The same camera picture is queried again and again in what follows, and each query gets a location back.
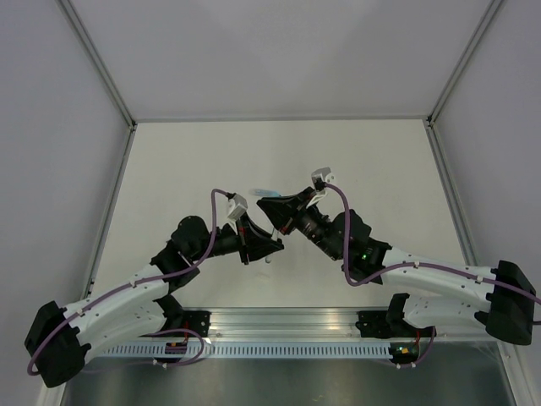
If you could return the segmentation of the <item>light blue highlighter pen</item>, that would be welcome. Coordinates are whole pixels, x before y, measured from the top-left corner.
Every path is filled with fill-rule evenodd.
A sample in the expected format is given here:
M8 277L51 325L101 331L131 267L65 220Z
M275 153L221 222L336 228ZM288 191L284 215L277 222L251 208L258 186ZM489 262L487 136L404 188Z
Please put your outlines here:
M260 197L260 198L277 198L281 197L281 194L275 190L269 190L269 189L250 189L249 193L252 196Z

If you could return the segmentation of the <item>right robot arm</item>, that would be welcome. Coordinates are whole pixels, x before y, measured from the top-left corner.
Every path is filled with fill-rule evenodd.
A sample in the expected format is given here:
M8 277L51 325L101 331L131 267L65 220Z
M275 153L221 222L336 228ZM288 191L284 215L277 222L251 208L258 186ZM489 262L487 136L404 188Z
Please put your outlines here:
M528 346L540 299L522 269L510 261L491 266L459 266L407 253L371 238L371 228L342 202L331 220L317 206L322 192L263 197L258 207L283 235L297 230L331 259L342 262L353 287L369 283L430 292L429 298L394 294L385 314L389 332L406 336L438 326L482 328L500 341Z

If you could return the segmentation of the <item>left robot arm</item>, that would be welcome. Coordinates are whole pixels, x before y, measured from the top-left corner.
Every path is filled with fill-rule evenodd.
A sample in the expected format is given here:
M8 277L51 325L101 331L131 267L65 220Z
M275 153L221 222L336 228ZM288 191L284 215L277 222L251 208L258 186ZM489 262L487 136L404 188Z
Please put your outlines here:
M47 387L57 387L120 343L157 332L176 336L184 326L184 310L173 293L199 275L196 261L238 254L248 265L283 248L279 238L248 214L213 229L201 217L185 217L166 246L128 281L95 298L42 305L24 342L30 355L27 372L40 376Z

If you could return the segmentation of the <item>white whiteboard marker pen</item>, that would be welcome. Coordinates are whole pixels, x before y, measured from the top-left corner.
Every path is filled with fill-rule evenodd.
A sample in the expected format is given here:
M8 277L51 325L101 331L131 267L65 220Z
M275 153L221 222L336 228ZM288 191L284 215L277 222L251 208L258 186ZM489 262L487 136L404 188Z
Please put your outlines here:
M265 263L270 264L272 261L272 255L281 249L281 240L279 239L278 230L273 228L271 232L272 244L268 248L267 255L265 256Z

